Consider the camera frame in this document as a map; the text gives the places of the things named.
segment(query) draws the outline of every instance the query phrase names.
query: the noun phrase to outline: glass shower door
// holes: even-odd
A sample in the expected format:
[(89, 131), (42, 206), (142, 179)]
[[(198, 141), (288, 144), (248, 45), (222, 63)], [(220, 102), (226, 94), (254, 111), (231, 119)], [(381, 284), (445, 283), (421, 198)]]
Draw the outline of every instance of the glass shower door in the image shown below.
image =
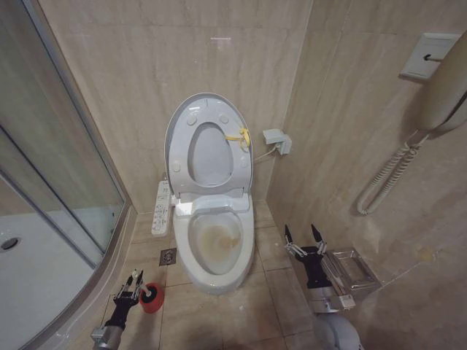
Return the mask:
[(0, 18), (3, 131), (104, 252), (122, 196), (32, 23)]
[(0, 1), (2, 349), (60, 318), (104, 259), (125, 205), (79, 107), (23, 2)]

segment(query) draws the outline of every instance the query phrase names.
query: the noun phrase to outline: toilet brush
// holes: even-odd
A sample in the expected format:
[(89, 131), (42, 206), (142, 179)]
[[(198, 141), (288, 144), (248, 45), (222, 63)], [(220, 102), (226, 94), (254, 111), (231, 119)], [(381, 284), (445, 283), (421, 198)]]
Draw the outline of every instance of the toilet brush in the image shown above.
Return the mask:
[(136, 285), (139, 285), (141, 291), (139, 292), (139, 303), (144, 312), (148, 314), (155, 313), (163, 304), (163, 287), (158, 283), (143, 282), (143, 271), (138, 275)]

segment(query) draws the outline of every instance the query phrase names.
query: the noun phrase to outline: bidet control panel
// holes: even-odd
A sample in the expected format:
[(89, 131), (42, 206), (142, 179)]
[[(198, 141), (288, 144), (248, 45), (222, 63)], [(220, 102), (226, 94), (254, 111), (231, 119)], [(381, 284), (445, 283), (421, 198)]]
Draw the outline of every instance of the bidet control panel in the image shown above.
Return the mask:
[(165, 236), (169, 231), (170, 223), (170, 186), (169, 181), (159, 182), (158, 195), (155, 198), (155, 208), (153, 217), (153, 236)]

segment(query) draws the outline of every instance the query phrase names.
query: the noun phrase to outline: soap dish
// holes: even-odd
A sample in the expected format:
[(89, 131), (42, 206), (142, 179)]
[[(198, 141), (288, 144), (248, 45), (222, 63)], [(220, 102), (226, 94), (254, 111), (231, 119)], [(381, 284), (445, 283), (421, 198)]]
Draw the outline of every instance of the soap dish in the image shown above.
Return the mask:
[(335, 249), (328, 251), (327, 255), (354, 299), (362, 300), (381, 287), (381, 283), (355, 248)]

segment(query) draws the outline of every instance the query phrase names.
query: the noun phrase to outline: robotic hand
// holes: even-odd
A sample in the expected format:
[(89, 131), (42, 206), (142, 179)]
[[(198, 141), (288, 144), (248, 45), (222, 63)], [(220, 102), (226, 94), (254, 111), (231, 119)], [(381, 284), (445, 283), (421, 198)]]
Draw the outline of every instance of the robotic hand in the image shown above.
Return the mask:
[[(128, 289), (136, 276), (136, 286), (133, 292)], [(142, 288), (143, 271), (138, 275), (136, 270), (128, 277), (119, 292), (114, 296), (115, 310), (110, 319), (102, 327), (97, 327), (90, 337), (94, 340), (93, 350), (117, 350), (120, 337), (126, 326), (126, 317), (130, 308), (139, 302), (139, 292)]]
[(356, 329), (343, 316), (336, 314), (352, 304), (350, 301), (353, 302), (353, 298), (350, 295), (336, 295), (332, 281), (337, 285), (335, 279), (338, 276), (328, 275), (322, 264), (326, 259), (327, 243), (314, 225), (312, 233), (316, 246), (299, 247), (293, 243), (289, 227), (285, 226), (285, 249), (304, 264), (308, 277), (306, 287), (312, 298), (309, 304), (316, 315), (314, 333), (323, 350), (363, 350)]

